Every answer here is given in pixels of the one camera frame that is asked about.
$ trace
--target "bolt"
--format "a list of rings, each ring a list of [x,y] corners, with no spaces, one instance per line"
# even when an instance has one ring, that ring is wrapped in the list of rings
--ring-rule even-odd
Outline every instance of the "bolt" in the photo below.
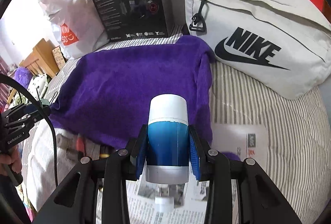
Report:
[[[248,165],[254,165],[254,164],[255,164],[255,160],[253,160],[252,158],[248,158],[248,159],[246,160],[246,163],[247,163]]]
[[[120,149],[119,150],[119,155],[120,156],[125,156],[125,155],[127,155],[128,154],[128,151],[126,150],[126,149]]]
[[[90,158],[89,158],[89,157],[82,157],[82,158],[80,159],[80,162],[81,162],[82,164],[87,164],[87,163],[90,162]]]
[[[218,154],[218,152],[217,152],[217,150],[215,150],[215,149],[209,149],[209,150],[208,150],[208,154],[209,154],[210,156],[216,156],[216,155]]]

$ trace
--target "nike logo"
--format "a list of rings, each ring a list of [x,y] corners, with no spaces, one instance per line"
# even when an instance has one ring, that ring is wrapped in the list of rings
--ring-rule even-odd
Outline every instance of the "nike logo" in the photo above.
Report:
[[[223,39],[215,47],[215,54],[219,58],[226,61],[243,62],[288,70],[286,68],[270,64],[269,61],[266,59],[266,57],[268,56],[275,56],[274,52],[279,52],[281,50],[280,47],[271,43],[270,41],[266,41],[264,38],[258,37],[256,34],[253,34],[249,31],[244,32],[244,29],[240,27],[236,29],[233,35],[225,43],[227,39],[228,38]],[[234,44],[233,48],[235,50],[238,50],[248,56],[251,56],[253,54],[253,59],[229,53],[225,49],[225,45],[230,47],[232,44]],[[261,54],[261,49],[264,47],[267,47],[267,49]]]

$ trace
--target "nike swoosh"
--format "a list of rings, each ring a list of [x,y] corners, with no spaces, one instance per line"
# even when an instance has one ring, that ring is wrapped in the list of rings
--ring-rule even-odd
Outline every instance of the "nike swoosh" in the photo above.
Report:
[[[220,57],[221,59],[223,59],[225,61],[236,61],[236,62],[250,63],[250,64],[263,65],[263,66],[268,66],[268,67],[289,70],[289,69],[286,69],[286,68],[283,68],[283,67],[280,67],[277,65],[269,64],[267,62],[260,62],[259,60],[256,60],[256,59],[251,59],[251,58],[246,58],[243,56],[231,54],[228,51],[226,51],[226,49],[224,47],[224,43],[225,43],[226,39],[227,38],[223,39],[215,47],[216,56]]]

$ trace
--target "wooden headboard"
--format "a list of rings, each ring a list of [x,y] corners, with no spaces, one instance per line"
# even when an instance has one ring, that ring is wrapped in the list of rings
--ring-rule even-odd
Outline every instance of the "wooden headboard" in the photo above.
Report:
[[[44,39],[34,46],[30,55],[19,66],[26,67],[33,75],[47,74],[51,78],[60,71],[52,54],[52,45]]]

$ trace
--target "purple fluffy pillow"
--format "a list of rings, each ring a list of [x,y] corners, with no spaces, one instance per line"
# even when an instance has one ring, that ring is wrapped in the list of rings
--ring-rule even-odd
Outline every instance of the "purple fluffy pillow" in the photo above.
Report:
[[[33,75],[31,74],[29,69],[27,69],[25,67],[19,67],[19,68],[17,68],[17,70],[15,72],[14,79],[27,89],[32,77],[33,77]]]

